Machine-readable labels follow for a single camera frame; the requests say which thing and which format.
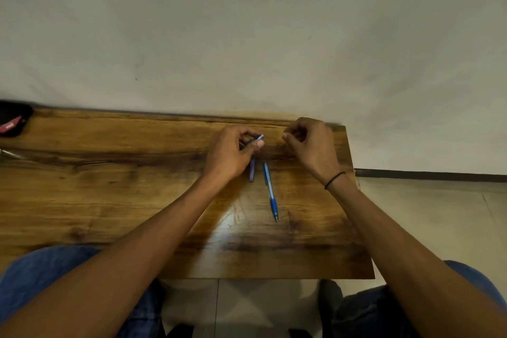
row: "black case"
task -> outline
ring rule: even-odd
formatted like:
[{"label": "black case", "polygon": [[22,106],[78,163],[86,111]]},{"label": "black case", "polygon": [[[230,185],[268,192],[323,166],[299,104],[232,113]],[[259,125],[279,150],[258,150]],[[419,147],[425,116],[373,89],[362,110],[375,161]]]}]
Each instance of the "black case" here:
[{"label": "black case", "polygon": [[16,137],[34,109],[28,104],[0,101],[0,137]]}]

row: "black wristband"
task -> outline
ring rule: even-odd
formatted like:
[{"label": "black wristband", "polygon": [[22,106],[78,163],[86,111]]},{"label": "black wristband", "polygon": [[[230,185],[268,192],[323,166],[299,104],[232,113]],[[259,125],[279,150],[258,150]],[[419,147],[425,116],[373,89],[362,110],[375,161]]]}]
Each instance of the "black wristband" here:
[{"label": "black wristband", "polygon": [[327,190],[327,188],[329,187],[331,182],[334,181],[336,178],[338,178],[342,174],[345,174],[345,171],[342,171],[341,173],[338,173],[335,176],[333,176],[333,178],[331,178],[331,180],[326,184],[326,186],[324,186],[324,190]]}]

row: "person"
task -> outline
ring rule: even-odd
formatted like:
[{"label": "person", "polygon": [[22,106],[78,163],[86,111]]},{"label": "person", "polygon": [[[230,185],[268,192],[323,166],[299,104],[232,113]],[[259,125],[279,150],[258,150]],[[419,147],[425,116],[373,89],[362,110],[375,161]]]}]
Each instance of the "person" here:
[{"label": "person", "polygon": [[[258,134],[242,125],[222,130],[199,179],[104,250],[57,246],[13,263],[0,280],[0,336],[164,336],[163,292],[154,279],[213,198],[263,146],[258,140],[240,147]],[[321,281],[323,337],[507,336],[507,305],[493,284],[471,267],[437,258],[339,174],[330,128],[299,118],[283,139],[340,203],[387,283],[344,298],[336,283]],[[181,335],[169,335],[191,334],[189,326],[177,330]]]}]

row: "wall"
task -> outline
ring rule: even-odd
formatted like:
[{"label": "wall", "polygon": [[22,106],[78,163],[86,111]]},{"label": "wall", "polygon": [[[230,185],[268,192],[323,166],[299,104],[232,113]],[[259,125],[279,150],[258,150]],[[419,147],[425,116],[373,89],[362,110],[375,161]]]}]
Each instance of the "wall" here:
[{"label": "wall", "polygon": [[0,98],[313,116],[358,168],[507,174],[507,0],[0,0]]}]

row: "blue jeans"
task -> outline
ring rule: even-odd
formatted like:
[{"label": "blue jeans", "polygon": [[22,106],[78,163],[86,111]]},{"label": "blue jeans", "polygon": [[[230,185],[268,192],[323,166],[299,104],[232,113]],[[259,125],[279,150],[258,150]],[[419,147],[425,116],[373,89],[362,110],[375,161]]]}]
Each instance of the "blue jeans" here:
[{"label": "blue jeans", "polygon": [[[34,251],[11,264],[0,277],[0,324],[41,290],[79,266],[99,250],[91,246],[54,246]],[[504,309],[507,304],[495,286],[477,270],[446,261],[454,271]],[[154,281],[124,322],[117,337],[158,338],[164,335],[160,311],[164,291]],[[415,330],[387,286],[345,297],[332,321],[334,336],[415,337]]]}]

